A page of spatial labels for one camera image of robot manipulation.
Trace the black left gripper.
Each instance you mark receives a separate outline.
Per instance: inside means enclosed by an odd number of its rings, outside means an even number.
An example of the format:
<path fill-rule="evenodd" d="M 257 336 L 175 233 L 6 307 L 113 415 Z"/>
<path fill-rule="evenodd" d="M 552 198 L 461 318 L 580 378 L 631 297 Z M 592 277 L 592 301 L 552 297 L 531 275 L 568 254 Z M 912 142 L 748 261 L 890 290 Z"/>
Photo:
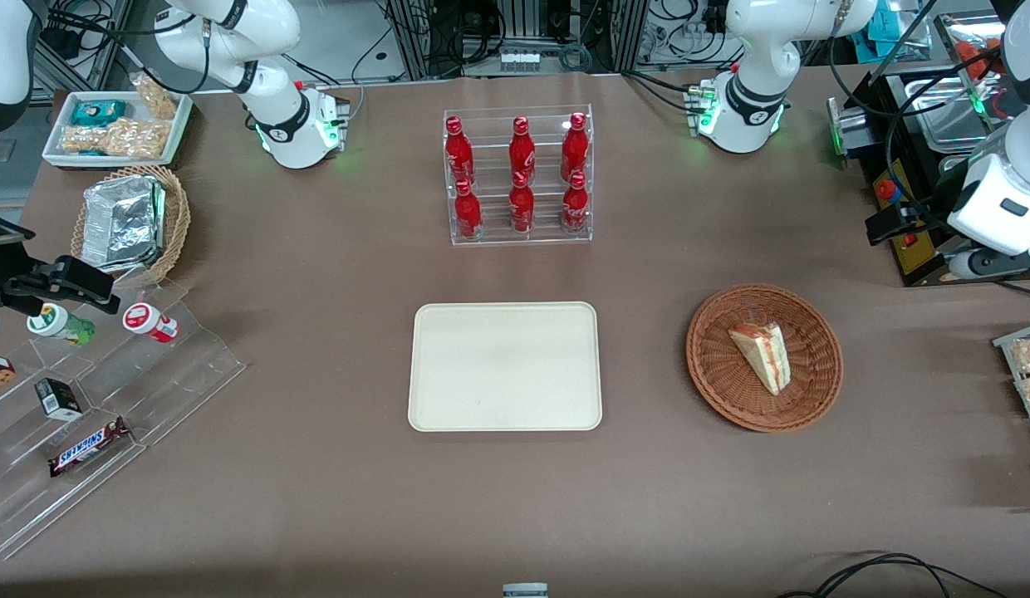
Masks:
<path fill-rule="evenodd" d="M 904 201 L 904 204 L 888 204 L 866 221 L 866 238 L 871 246 L 880 245 L 887 239 L 904 235 L 904 238 L 919 233 L 934 238 L 955 238 L 956 231 L 947 224 L 948 205 L 936 201 Z"/>

